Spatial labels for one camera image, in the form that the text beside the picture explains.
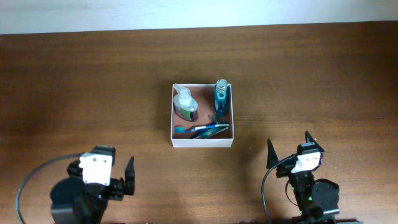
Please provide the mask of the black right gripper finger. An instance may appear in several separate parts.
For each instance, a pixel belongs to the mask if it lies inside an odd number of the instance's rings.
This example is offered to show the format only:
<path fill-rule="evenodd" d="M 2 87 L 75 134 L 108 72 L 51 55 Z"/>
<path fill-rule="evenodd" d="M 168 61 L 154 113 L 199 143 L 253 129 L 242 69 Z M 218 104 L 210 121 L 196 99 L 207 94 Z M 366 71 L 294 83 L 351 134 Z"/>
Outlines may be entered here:
<path fill-rule="evenodd" d="M 279 163 L 279 158 L 277 157 L 276 151 L 270 139 L 267 140 L 267 164 L 266 168 L 271 169 Z"/>
<path fill-rule="evenodd" d="M 305 132 L 305 140 L 306 143 L 314 143 L 314 145 L 317 147 L 317 149 L 321 152 L 324 153 L 325 150 L 319 145 L 319 143 L 316 142 L 316 140 L 311 136 L 311 134 L 309 133 L 309 131 Z"/>

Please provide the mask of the blue white toothbrush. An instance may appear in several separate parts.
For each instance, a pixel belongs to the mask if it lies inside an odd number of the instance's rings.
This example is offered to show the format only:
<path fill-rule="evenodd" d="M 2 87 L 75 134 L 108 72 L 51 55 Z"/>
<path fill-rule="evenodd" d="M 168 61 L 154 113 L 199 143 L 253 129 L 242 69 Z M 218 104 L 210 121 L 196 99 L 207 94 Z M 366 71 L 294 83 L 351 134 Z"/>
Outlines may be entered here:
<path fill-rule="evenodd" d="M 172 129 L 171 134 L 188 134 L 188 133 L 194 133 L 199 130 L 203 129 L 211 129 L 211 128 L 217 128 L 217 127 L 222 127 L 222 126 L 230 126 L 230 124 L 212 124 L 212 125 L 207 125 L 207 126 L 195 126 L 191 129 L 185 129 L 183 126 L 176 126 Z"/>

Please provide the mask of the teal toothpaste tube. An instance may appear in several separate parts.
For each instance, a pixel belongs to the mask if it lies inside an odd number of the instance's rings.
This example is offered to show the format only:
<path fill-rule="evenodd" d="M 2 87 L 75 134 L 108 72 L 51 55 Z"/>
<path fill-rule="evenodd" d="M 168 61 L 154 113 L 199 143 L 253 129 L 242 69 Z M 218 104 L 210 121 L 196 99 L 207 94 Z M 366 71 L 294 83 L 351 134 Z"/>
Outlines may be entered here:
<path fill-rule="evenodd" d="M 222 126 L 222 127 L 217 127 L 217 128 L 212 128 L 204 132 L 199 136 L 200 139 L 208 139 L 218 133 L 221 133 L 223 131 L 226 131 L 229 129 L 229 126 Z"/>

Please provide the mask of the blue disposable razor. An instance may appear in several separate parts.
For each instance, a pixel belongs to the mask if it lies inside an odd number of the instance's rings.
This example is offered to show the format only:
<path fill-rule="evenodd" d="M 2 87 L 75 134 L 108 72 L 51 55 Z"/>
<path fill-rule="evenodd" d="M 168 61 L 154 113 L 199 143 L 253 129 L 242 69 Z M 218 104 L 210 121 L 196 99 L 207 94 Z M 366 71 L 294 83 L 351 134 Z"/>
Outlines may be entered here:
<path fill-rule="evenodd" d="M 219 121 L 213 116 L 209 116 L 212 123 L 206 126 L 200 126 L 199 129 L 193 132 L 190 139 L 208 139 L 218 133 L 229 129 L 229 124 L 225 121 Z"/>

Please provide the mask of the teal mouthwash bottle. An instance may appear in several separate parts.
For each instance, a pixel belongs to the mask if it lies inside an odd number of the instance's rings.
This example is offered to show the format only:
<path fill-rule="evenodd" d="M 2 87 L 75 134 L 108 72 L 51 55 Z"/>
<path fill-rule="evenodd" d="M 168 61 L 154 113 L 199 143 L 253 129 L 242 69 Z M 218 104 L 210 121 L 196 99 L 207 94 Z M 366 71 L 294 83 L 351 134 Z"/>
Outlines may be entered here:
<path fill-rule="evenodd" d="M 216 82 L 214 111 L 217 117 L 223 117 L 229 111 L 229 90 L 225 79 L 219 79 Z"/>

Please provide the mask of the clear soap pump bottle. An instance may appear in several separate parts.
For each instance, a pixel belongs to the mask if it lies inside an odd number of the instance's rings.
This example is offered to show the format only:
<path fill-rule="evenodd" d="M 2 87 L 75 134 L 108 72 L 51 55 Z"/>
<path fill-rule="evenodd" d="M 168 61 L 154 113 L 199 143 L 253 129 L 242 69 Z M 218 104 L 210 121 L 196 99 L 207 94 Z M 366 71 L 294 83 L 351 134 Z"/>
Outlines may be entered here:
<path fill-rule="evenodd" d="M 177 94 L 173 98 L 174 111 L 180 118 L 195 122 L 198 119 L 198 103 L 192 97 L 190 90 L 179 84 L 173 85 Z"/>

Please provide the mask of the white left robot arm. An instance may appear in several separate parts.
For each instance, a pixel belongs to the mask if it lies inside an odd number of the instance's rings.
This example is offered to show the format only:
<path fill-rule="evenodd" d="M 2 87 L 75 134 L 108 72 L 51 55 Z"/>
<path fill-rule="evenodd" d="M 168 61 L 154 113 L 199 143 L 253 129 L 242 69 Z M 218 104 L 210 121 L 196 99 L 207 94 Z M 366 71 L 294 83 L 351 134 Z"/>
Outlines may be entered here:
<path fill-rule="evenodd" d="M 134 195 L 134 158 L 126 166 L 125 178 L 120 179 L 111 177 L 115 160 L 115 147 L 97 145 L 69 164 L 69 177 L 50 193 L 55 223 L 100 223 L 110 200 L 122 201 L 125 195 Z"/>

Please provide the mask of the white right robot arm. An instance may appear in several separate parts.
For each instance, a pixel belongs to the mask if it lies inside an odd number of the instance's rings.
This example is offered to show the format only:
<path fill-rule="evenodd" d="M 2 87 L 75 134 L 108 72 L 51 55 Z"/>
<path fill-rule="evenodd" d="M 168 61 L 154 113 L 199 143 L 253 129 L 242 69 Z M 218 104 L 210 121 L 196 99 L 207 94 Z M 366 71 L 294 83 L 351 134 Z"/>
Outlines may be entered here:
<path fill-rule="evenodd" d="M 339 186 L 327 179 L 315 180 L 313 171 L 321 165 L 324 150 L 309 132 L 297 152 L 278 159 L 271 140 L 255 136 L 239 137 L 229 148 L 173 148 L 163 155 L 151 154 L 149 159 L 136 159 L 137 194 L 149 192 L 144 201 L 152 205 L 146 216 L 157 223 L 211 223 L 217 218 L 234 217 L 227 205 L 231 197 L 246 213 L 240 200 L 261 208 L 270 223 L 265 191 L 250 190 L 249 165 L 267 150 L 265 175 L 276 171 L 278 178 L 287 177 L 295 195 L 300 216 L 293 223 L 334 223 L 339 213 Z"/>

